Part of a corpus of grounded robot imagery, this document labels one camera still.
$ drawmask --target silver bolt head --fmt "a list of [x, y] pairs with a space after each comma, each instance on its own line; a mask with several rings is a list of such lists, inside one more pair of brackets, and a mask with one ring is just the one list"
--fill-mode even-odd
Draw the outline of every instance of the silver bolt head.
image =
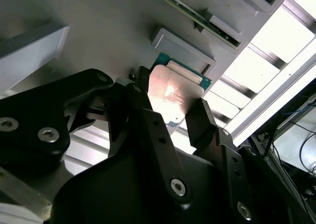
[[59, 133], [54, 128], [45, 127], [39, 130], [38, 138], [46, 143], [54, 143], [59, 139]]
[[11, 117], [0, 118], [0, 131], [11, 132], [19, 127], [19, 122]]
[[226, 129], [222, 129], [222, 132], [226, 135], [226, 136], [229, 136], [229, 133]]
[[237, 203], [237, 209], [239, 213], [245, 218], [247, 221], [251, 220], [251, 213], [249, 209], [242, 203], [238, 202]]
[[173, 179], [170, 183], [172, 190], [178, 195], [178, 196], [184, 196], [186, 194], [186, 187], [182, 183], [181, 180]]

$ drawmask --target black cable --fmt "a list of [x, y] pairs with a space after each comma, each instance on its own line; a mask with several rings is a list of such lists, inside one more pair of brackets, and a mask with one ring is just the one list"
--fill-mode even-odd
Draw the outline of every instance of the black cable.
[[294, 122], [292, 122], [292, 121], [289, 121], [289, 123], [291, 123], [291, 124], [295, 124], [296, 126], [298, 126], [298, 127], [302, 128], [302, 129], [305, 129], [305, 130], [306, 130], [306, 131], [308, 131], [308, 132], [311, 132], [311, 133], [316, 133], [315, 131], [309, 130], [309, 129], [307, 129], [307, 128], [303, 127], [302, 125], [299, 125], [299, 124], [294, 123]]
[[300, 161], [301, 161], [302, 165], [304, 166], [304, 168], [308, 171], [308, 173], [310, 173], [311, 170], [308, 169], [308, 168], [305, 166], [304, 162], [303, 162], [303, 159], [302, 159], [302, 151], [303, 151], [303, 147], [304, 147], [304, 145], [306, 144], [306, 142], [307, 142], [312, 136], [315, 136], [315, 135], [316, 135], [316, 132], [313, 132], [312, 135], [310, 135], [307, 139], [305, 139], [304, 142], [303, 142], [303, 144], [301, 145], [300, 151], [299, 151]]
[[277, 117], [276, 117], [277, 123], [274, 124], [274, 127], [271, 130], [272, 133], [269, 133], [270, 137], [269, 137], [269, 141], [268, 141], [267, 146], [266, 146], [266, 150], [265, 150], [264, 154], [262, 155], [263, 157], [266, 157], [269, 154], [271, 144], [273, 143], [273, 141], [275, 139], [275, 135], [276, 135], [276, 132], [277, 132], [277, 127], [278, 127], [278, 125], [280, 124], [280, 121], [281, 121], [281, 117], [282, 117], [282, 111], [280, 111], [278, 113]]
[[296, 186], [295, 183], [292, 181], [291, 177], [289, 176], [289, 174], [287, 173], [286, 169], [284, 168], [284, 166], [283, 166], [283, 164], [282, 164], [281, 157], [280, 157], [280, 155], [279, 155], [279, 153], [278, 153], [278, 151], [277, 151], [277, 149], [276, 149], [276, 147], [275, 147], [275, 145], [274, 145], [274, 142], [272, 142], [272, 146], [273, 146], [273, 149], [274, 149], [274, 150], [276, 151], [276, 153], [277, 153], [277, 157], [278, 157], [278, 159], [279, 159], [280, 166], [281, 166], [283, 172], [285, 173], [285, 175], [287, 176], [287, 178], [291, 181], [291, 183], [292, 183], [292, 185], [295, 187], [296, 191], [299, 193], [299, 195], [300, 195], [300, 197], [301, 197], [301, 200], [302, 200], [302, 202], [303, 202], [303, 205], [304, 205], [304, 208], [305, 208], [306, 213], [307, 213], [307, 214], [310, 216], [310, 218], [313, 220], [313, 218], [312, 218], [310, 212], [308, 211], [308, 209], [307, 209], [307, 207], [306, 207], [305, 200], [304, 200], [302, 194], [300, 193], [300, 191], [298, 190], [297, 186]]

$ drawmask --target black plastic bracket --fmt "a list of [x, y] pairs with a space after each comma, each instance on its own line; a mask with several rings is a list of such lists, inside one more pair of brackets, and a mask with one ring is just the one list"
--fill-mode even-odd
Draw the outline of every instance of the black plastic bracket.
[[[94, 122], [80, 113], [81, 105], [112, 84], [105, 73], [90, 69], [1, 100], [0, 118], [13, 118], [18, 127], [0, 131], [0, 165], [28, 173], [56, 167], [69, 146], [69, 131]], [[41, 141], [43, 128], [55, 129], [58, 139]]]
[[[197, 149], [194, 155], [212, 162], [220, 171], [226, 204], [241, 223], [257, 223], [243, 159], [231, 135], [217, 127], [207, 101], [199, 99], [186, 115], [186, 122], [191, 146]], [[248, 218], [241, 215], [241, 205], [248, 210]]]

